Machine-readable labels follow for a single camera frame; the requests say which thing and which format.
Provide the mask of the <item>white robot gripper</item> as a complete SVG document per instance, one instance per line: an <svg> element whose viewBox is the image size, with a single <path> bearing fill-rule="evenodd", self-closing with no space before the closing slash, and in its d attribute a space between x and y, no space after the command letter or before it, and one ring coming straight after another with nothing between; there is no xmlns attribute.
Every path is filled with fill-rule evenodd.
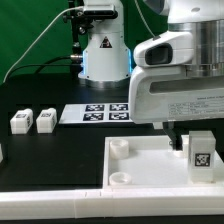
<svg viewBox="0 0 224 224"><path fill-rule="evenodd" d="M182 66L137 66L130 80L128 103L135 123L164 122L170 146L182 151L182 137L168 121L224 118L224 76L187 77Z"/></svg>

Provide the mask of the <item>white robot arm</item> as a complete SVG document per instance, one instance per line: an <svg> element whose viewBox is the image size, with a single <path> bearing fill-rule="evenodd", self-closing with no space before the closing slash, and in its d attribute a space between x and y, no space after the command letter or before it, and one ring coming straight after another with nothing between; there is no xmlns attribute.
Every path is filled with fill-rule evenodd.
<svg viewBox="0 0 224 224"><path fill-rule="evenodd" d="M143 1L168 17L168 30L135 47L129 72L120 0L84 0L93 28L79 78L98 88L128 80L130 118L160 123L180 150L173 122L224 117L224 0Z"/></svg>

